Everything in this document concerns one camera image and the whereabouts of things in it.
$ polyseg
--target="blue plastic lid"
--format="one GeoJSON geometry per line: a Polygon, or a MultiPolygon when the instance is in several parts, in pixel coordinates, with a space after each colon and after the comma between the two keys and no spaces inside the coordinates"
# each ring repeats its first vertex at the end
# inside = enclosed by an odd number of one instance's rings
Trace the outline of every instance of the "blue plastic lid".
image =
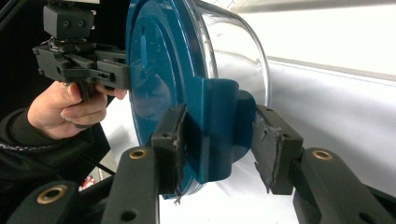
{"type": "Polygon", "coordinates": [[[147,143],[165,110],[187,107],[183,194],[197,188],[192,183],[203,185],[231,174],[233,162],[250,149],[256,107],[237,82],[210,78],[216,61],[192,11],[190,0],[132,0],[126,32],[139,143],[147,143]]]}

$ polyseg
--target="finger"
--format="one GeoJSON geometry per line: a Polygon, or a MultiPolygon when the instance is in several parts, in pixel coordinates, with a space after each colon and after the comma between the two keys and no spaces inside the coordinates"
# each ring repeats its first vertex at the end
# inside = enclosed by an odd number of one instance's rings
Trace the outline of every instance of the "finger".
{"type": "Polygon", "coordinates": [[[106,95],[115,96],[119,100],[122,100],[127,93],[126,90],[120,90],[120,89],[111,90],[109,88],[106,88],[103,84],[96,84],[95,88],[98,92],[104,93],[106,95]]]}
{"type": "Polygon", "coordinates": [[[55,81],[49,91],[43,92],[45,99],[53,108],[65,108],[81,102],[81,95],[76,83],[65,86],[62,82],[55,81]]]}
{"type": "Polygon", "coordinates": [[[107,96],[97,92],[89,101],[64,108],[61,112],[61,116],[65,119],[74,119],[94,114],[100,110],[106,109],[106,106],[107,96]]]}
{"type": "Polygon", "coordinates": [[[106,110],[102,109],[89,115],[76,117],[76,118],[66,118],[65,120],[76,124],[76,128],[78,129],[85,129],[95,123],[102,121],[105,117],[106,117],[106,110]]]}

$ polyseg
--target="black plastic part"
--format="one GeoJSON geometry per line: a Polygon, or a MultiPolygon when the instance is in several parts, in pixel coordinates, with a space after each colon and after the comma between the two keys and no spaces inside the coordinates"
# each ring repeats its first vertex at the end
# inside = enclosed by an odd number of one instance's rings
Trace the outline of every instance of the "black plastic part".
{"type": "Polygon", "coordinates": [[[300,224],[317,224],[320,222],[320,210],[303,198],[299,191],[294,192],[293,197],[294,210],[300,224]]]}
{"type": "Polygon", "coordinates": [[[30,193],[8,219],[7,224],[71,223],[74,220],[72,218],[75,218],[74,209],[77,207],[77,184],[71,181],[54,181],[30,193]],[[59,197],[59,199],[52,203],[39,203],[37,200],[37,198],[42,198],[45,202],[50,202],[51,199],[56,199],[56,197],[59,197]]]}
{"type": "Polygon", "coordinates": [[[396,223],[336,154],[309,148],[301,167],[320,210],[320,223],[396,223]]]}
{"type": "Polygon", "coordinates": [[[158,187],[154,149],[126,150],[120,158],[101,223],[158,223],[158,187]]]}
{"type": "Polygon", "coordinates": [[[95,56],[97,61],[112,59],[115,63],[125,63],[125,50],[114,45],[96,44],[95,56]]]}
{"type": "Polygon", "coordinates": [[[303,138],[273,109],[257,106],[251,148],[262,181],[274,194],[290,195],[290,165],[303,154],[303,138]]]}
{"type": "Polygon", "coordinates": [[[293,161],[291,163],[290,181],[296,188],[295,193],[299,195],[297,198],[304,199],[307,203],[310,203],[312,207],[316,207],[318,209],[317,202],[315,201],[314,195],[312,194],[312,191],[306,182],[303,170],[301,168],[301,163],[299,161],[293,161]]]}
{"type": "Polygon", "coordinates": [[[107,198],[111,186],[113,185],[114,175],[95,183],[87,189],[79,192],[81,207],[90,207],[96,203],[99,203],[103,199],[107,198]]]}
{"type": "Polygon", "coordinates": [[[168,109],[151,136],[159,164],[160,194],[175,194],[183,180],[185,116],[184,105],[168,109]]]}
{"type": "Polygon", "coordinates": [[[57,39],[86,38],[93,27],[93,13],[75,7],[45,6],[44,30],[57,39]]]}
{"type": "Polygon", "coordinates": [[[99,51],[100,58],[103,60],[95,62],[89,59],[96,57],[95,51],[91,44],[87,43],[87,45],[91,52],[81,55],[63,55],[47,45],[33,48],[39,73],[61,82],[77,82],[83,101],[89,99],[90,91],[87,85],[89,83],[99,82],[111,88],[129,90],[131,88],[130,67],[124,63],[118,63],[125,57],[122,51],[101,50],[99,51]]]}
{"type": "Polygon", "coordinates": [[[396,220],[396,198],[382,192],[378,189],[373,189],[369,186],[367,188],[376,197],[376,199],[384,206],[385,209],[395,218],[396,220]]]}

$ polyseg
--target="round container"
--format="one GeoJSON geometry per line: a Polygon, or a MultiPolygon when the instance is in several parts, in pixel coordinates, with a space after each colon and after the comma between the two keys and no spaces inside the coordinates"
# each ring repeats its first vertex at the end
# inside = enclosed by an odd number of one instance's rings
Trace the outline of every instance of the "round container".
{"type": "Polygon", "coordinates": [[[126,28],[139,143],[149,141],[165,110],[184,104],[181,192],[227,178],[250,149],[256,104],[269,104],[257,36],[232,12],[192,0],[132,0],[126,28]]]}

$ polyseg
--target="cable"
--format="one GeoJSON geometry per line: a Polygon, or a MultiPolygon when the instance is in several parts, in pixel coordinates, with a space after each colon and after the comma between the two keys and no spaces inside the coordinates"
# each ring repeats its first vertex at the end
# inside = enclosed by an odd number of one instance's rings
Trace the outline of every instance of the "cable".
{"type": "Polygon", "coordinates": [[[113,172],[112,170],[108,169],[107,167],[105,167],[104,165],[102,165],[100,162],[97,162],[97,161],[95,161],[95,160],[93,160],[93,159],[91,159],[91,158],[89,158],[89,157],[86,157],[86,156],[81,156],[81,158],[82,158],[84,161],[86,161],[86,162],[88,162],[88,163],[90,163],[90,164],[92,164],[92,165],[94,165],[94,166],[97,166],[99,169],[105,171],[106,173],[108,173],[108,174],[110,174],[110,175],[114,175],[114,174],[115,174],[115,172],[113,172]]]}
{"type": "Polygon", "coordinates": [[[9,0],[0,11],[0,32],[28,0],[9,0]]]}

